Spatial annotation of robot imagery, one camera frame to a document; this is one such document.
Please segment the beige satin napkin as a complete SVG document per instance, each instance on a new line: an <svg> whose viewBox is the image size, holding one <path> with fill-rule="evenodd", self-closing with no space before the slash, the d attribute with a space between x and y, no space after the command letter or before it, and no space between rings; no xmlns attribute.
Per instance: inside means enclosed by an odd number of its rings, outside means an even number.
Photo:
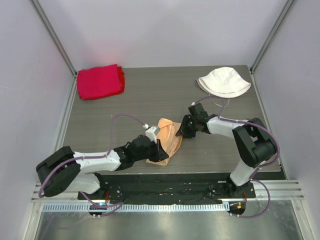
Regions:
<svg viewBox="0 0 320 240"><path fill-rule="evenodd" d="M153 162L149 159L146 160L149 164L167 166L173 155L179 150L181 143L183 141L183 136L176 136L181 123L174 122L167 118L161 118L158 121L157 126L160 128L157 134L157 139L160 140L163 150L168 154L168 158L161 160L159 162Z"/></svg>

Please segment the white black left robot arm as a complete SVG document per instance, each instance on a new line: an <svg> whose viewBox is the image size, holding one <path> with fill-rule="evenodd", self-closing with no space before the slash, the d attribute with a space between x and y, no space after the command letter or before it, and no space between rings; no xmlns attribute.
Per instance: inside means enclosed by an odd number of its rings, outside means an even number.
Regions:
<svg viewBox="0 0 320 240"><path fill-rule="evenodd" d="M107 192L99 172L131 168L135 162L160 162L169 156L161 141L139 135L110 152L82 153L64 146L39 163L35 170L41 183L40 198L55 197L64 191L82 192L100 200Z"/></svg>

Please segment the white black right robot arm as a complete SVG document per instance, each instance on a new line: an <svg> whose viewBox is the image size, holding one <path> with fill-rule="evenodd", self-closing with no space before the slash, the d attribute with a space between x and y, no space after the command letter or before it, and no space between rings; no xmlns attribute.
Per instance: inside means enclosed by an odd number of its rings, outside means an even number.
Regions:
<svg viewBox="0 0 320 240"><path fill-rule="evenodd" d="M278 154L278 142L257 117L236 120L208 115L201 103L193 104L188 110L175 134L177 137L191 139L202 132L234 139L240 161L226 178L225 190L230 197L238 197L258 169Z"/></svg>

